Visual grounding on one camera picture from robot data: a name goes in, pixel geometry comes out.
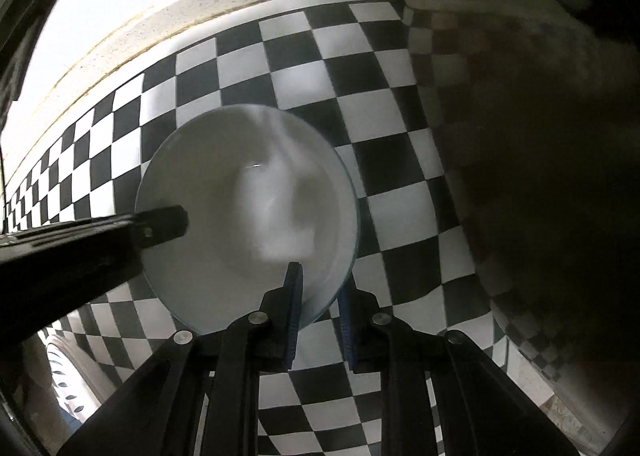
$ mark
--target checkered tablecloth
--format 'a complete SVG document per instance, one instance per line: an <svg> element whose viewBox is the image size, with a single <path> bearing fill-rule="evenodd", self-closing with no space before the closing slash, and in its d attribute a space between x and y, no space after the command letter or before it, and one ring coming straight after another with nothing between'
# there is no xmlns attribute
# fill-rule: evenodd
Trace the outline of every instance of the checkered tablecloth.
<svg viewBox="0 0 640 456"><path fill-rule="evenodd" d="M422 108L437 101L418 92L410 61L408 38L426 46L431 37L411 34L409 22L404 0L325 2L163 58L52 144L7 204L12 229L132 211L148 162L176 128L221 105L276 106L315 126L353 179L362 225L356 285L417 330L465 331L504 365L506 338ZM436 81L455 75L458 59L431 59ZM182 327L141 276L46 333L76 342L120 384ZM261 378L259 453L379 454L380 412L379 375L345 366L334 304L300 332L292 371Z"/></svg>

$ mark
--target white bowl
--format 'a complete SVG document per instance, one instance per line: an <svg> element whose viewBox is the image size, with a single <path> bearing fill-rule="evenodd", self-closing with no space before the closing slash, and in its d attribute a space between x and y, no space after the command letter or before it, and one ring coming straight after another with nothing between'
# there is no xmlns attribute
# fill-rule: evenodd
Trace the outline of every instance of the white bowl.
<svg viewBox="0 0 640 456"><path fill-rule="evenodd" d="M283 142L288 144L286 156L303 166L303 175L298 172L294 179L295 191L289 190L290 217L300 230L314 231L311 251L305 252L304 242L292 243L291 236L278 230L279 223L262 227L258 239L255 226L247 225L253 219L251 208L262 198L256 197L260 191L247 194L247 187L256 187L246 184L247 169L273 166L274 145L277 150ZM289 181L275 189L273 177L267 179L276 194L267 194L265 200L271 199L276 207L292 186L292 178L285 173L287 177ZM258 185L266 190L264 184ZM300 327L305 327L328 309L353 265L359 222L351 179L333 147L290 113L238 104L204 113L174 131L146 168L136 210L175 204L189 215L187 233L144 250L142 261L160 300L201 334L222 330L258 309L264 293L282 285L289 261L303 265ZM267 208L258 210L258 216L260 212L267 219L279 215ZM265 246L271 248L264 241L265 227L280 245L275 254L265 254ZM291 258L283 255L287 244Z"/></svg>

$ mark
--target dark object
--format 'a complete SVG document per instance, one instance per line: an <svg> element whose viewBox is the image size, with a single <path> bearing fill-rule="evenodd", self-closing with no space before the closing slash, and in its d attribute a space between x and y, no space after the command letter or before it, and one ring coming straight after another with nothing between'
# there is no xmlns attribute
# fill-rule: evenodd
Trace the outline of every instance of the dark object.
<svg viewBox="0 0 640 456"><path fill-rule="evenodd" d="M176 206L0 236L0 331L20 343L140 274L140 250L183 235L187 226Z"/></svg>
<svg viewBox="0 0 640 456"><path fill-rule="evenodd" d="M205 393L201 454L257 454L260 372L290 369L302 305L302 266L260 310L224 331L168 339L62 446L59 456L192 454ZM212 388L209 372L215 371Z"/></svg>
<svg viewBox="0 0 640 456"><path fill-rule="evenodd" d="M338 298L354 373L380 371L382 454L438 454L424 372L438 403L448 456L577 455L545 414L460 331L414 331L348 281Z"/></svg>

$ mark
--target round plate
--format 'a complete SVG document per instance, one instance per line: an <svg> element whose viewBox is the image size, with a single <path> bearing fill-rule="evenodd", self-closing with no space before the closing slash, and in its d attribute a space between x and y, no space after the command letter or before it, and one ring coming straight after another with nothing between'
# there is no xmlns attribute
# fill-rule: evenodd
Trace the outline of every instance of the round plate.
<svg viewBox="0 0 640 456"><path fill-rule="evenodd" d="M238 104L174 131L151 159L136 210L181 205L187 233L142 251L146 278L188 327L226 328L303 266L300 327L334 301L353 265L358 211L334 148L290 113Z"/></svg>

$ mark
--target silver screw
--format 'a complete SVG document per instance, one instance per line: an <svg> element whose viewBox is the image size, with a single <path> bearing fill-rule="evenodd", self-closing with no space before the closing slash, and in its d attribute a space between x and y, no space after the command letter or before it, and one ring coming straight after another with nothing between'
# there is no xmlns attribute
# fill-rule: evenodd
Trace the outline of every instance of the silver screw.
<svg viewBox="0 0 640 456"><path fill-rule="evenodd" d="M174 342L176 344L189 344L193 340L193 333L187 330L181 330L174 334Z"/></svg>
<svg viewBox="0 0 640 456"><path fill-rule="evenodd" d="M391 315L384 312L375 313L373 314L373 317L371 317L373 324L377 324L378 326L386 326L391 322L391 319Z"/></svg>
<svg viewBox="0 0 640 456"><path fill-rule="evenodd" d="M447 332L447 340L451 344L462 344L465 341L465 335L458 330L452 330Z"/></svg>
<svg viewBox="0 0 640 456"><path fill-rule="evenodd" d="M249 322L251 324L264 324L269 320L269 316L263 311L254 311L249 315Z"/></svg>

